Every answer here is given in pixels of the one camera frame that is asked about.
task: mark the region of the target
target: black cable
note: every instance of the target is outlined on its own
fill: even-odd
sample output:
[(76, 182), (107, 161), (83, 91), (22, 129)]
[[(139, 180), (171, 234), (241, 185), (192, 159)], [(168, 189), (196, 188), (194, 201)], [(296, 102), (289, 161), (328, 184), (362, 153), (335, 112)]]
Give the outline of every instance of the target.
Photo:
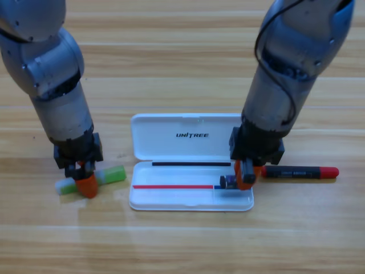
[(261, 60), (258, 58), (257, 55), (257, 50), (258, 50), (258, 44), (260, 42), (260, 39), (263, 35), (263, 33), (265, 32), (265, 30), (270, 26), (270, 24), (281, 14), (283, 14), (284, 12), (290, 10), (291, 8), (295, 7), (296, 5), (300, 4), (301, 2), (303, 2), (304, 0), (298, 0), (295, 1), (293, 4), (288, 5), (288, 7), (285, 7), (284, 9), (278, 11), (277, 13), (275, 13), (267, 22), (266, 24), (262, 27), (262, 29), (260, 30), (257, 39), (256, 39), (256, 43), (255, 43), (255, 57), (256, 60), (258, 62), (258, 64), (260, 65), (260, 67), (264, 70), (264, 72), (268, 75), (268, 77), (270, 77), (270, 79), (272, 81), (274, 81), (275, 84), (277, 84), (284, 92), (285, 94), (289, 97), (290, 99), (290, 103), (291, 103), (291, 107), (293, 108), (293, 115), (291, 116), (291, 118), (289, 118), (288, 120), (285, 120), (282, 122), (282, 124), (290, 124), (291, 121), (293, 121), (293, 119), (295, 118), (295, 116), (297, 115), (297, 106), (295, 105), (295, 101), (293, 99), (293, 97), (291, 96), (291, 94), (283, 87), (282, 84), (280, 84), (280, 82), (275, 78), (274, 75), (272, 75), (267, 68), (263, 65), (263, 63), (261, 62)]

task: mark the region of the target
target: wood grain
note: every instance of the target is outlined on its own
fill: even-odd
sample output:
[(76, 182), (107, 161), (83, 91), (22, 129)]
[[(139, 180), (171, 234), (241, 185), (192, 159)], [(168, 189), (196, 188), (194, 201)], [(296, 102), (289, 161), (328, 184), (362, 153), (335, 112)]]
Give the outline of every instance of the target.
[(69, 0), (83, 88), (103, 142), (98, 168), (128, 179), (93, 200), (59, 197), (63, 177), (25, 95), (0, 64), (0, 273), (364, 274), (365, 1), (317, 80), (281, 164), (336, 166), (334, 183), (260, 180), (245, 213), (139, 212), (128, 204), (130, 119), (241, 112), (271, 0)]

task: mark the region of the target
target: eraser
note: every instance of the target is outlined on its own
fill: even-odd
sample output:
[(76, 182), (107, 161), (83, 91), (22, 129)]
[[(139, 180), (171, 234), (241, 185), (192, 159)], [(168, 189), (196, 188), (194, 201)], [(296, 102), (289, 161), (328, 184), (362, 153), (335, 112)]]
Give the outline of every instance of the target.
[[(99, 186), (124, 181), (127, 178), (124, 166), (116, 166), (107, 168), (105, 170), (98, 170), (95, 171), (94, 174)], [(78, 191), (73, 178), (65, 178), (56, 182), (55, 188), (58, 195), (66, 195)]]

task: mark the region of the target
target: pen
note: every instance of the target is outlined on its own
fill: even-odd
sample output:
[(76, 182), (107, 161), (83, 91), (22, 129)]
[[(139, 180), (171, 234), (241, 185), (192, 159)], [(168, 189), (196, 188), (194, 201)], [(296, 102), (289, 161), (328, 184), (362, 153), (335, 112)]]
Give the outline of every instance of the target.
[(334, 179), (339, 175), (336, 167), (263, 166), (264, 178)]

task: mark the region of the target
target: plastic case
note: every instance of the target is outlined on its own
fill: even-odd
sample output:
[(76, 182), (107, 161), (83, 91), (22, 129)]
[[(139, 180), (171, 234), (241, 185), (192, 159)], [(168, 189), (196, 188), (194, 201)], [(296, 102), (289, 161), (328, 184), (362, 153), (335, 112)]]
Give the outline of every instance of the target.
[(252, 189), (221, 190), (234, 174), (228, 141), (240, 114), (137, 114), (131, 120), (135, 156), (129, 205), (154, 211), (247, 211)]

